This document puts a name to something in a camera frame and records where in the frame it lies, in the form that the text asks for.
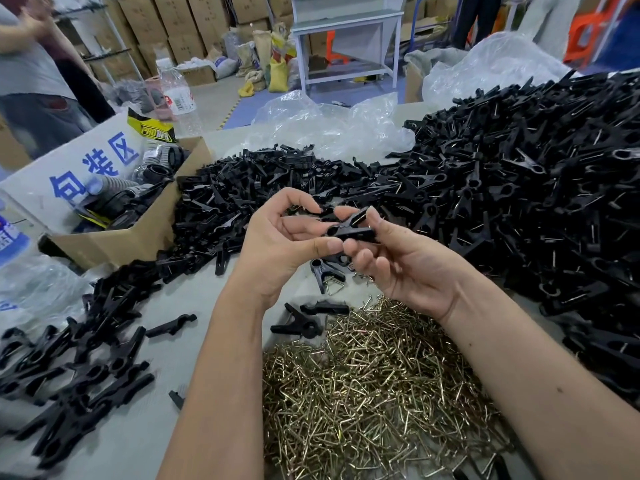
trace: orange chair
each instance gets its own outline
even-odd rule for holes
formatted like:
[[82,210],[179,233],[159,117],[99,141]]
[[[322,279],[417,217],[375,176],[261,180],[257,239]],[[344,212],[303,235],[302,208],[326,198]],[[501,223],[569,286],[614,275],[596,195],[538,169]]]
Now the orange chair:
[[[611,21],[619,2],[620,0],[606,0],[602,11],[576,15],[573,18],[569,29],[569,42],[564,55],[565,63],[582,61],[580,67],[584,67],[591,61],[602,30]],[[581,39],[585,34],[588,35],[588,40],[587,44],[583,45]]]
[[330,64],[332,64],[333,61],[340,60],[340,59],[342,60],[343,64],[348,64],[349,63],[348,57],[340,54],[334,54],[332,52],[334,38],[335,38],[335,30],[328,31],[326,33],[326,59],[329,61]]

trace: sign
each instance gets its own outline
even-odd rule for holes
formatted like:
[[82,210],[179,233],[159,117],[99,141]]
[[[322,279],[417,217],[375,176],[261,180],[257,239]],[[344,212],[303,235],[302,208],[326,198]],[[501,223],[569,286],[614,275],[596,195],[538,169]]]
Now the sign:
[[80,218],[71,204],[95,175],[127,178],[141,160],[144,138],[120,112],[0,182],[0,196],[48,232],[71,232]]

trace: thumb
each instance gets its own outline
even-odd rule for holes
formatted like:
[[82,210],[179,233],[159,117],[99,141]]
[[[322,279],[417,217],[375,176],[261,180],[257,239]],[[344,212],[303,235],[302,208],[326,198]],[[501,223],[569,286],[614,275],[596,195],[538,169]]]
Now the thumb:
[[367,222],[376,231],[376,239],[391,252],[406,254],[420,246],[420,236],[407,227],[384,220],[378,211],[370,207],[367,210]]
[[323,258],[342,251],[342,241],[337,237],[316,237],[307,241],[293,243],[294,258],[297,265]]

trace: yellow bag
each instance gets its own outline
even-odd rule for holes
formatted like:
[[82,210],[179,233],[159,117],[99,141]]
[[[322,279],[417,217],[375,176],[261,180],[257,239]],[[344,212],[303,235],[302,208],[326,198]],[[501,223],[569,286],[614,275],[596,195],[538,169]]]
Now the yellow bag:
[[271,58],[271,81],[269,83],[270,93],[286,93],[289,90],[287,85],[287,78],[289,76],[289,69],[287,63],[284,60],[276,62]]

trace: worktable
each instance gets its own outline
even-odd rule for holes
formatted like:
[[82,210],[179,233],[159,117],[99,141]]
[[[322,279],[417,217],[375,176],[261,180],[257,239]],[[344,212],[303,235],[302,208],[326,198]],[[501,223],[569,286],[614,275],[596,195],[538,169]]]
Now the worktable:
[[[400,125],[406,119],[422,119],[427,111],[432,110],[432,107],[423,102],[399,105],[394,121]],[[208,132],[204,137],[209,149],[222,157],[229,149],[241,143],[252,130],[251,127],[235,128]],[[165,285],[140,308],[143,316],[135,326],[130,327],[130,334],[139,325],[152,328],[181,314],[193,313],[198,316],[198,319],[196,322],[187,323],[173,337],[164,335],[143,342],[137,362],[148,360],[149,371],[156,375],[156,381],[135,396],[130,404],[112,411],[96,431],[87,435],[78,444],[68,461],[59,465],[60,468],[55,470],[52,478],[154,480],[179,414],[168,393],[176,390],[181,395],[185,395],[209,325],[211,311],[236,260],[236,257],[231,259],[224,276],[215,275],[215,262],[213,262],[192,276],[179,277]],[[378,290],[373,284],[357,283],[348,274],[345,288],[331,298],[347,302],[352,306],[362,306],[370,296],[375,298],[377,295]],[[269,327],[285,320],[285,302],[299,306],[320,297],[316,279],[309,265],[300,266],[294,277],[284,286],[277,304],[264,316],[263,347],[268,346],[273,340]],[[559,328],[540,316],[535,303],[519,296],[515,299],[556,340],[562,337]],[[228,317],[228,319],[235,320],[239,317]],[[39,435],[34,435],[23,443],[13,442],[7,437],[0,438],[0,471],[16,462],[21,465],[36,464],[36,459],[30,458],[29,453],[38,437]],[[519,455],[505,455],[505,460],[512,478],[517,480],[534,478]],[[469,471],[468,474],[470,478],[476,478]],[[451,476],[439,474],[433,478],[450,479]]]

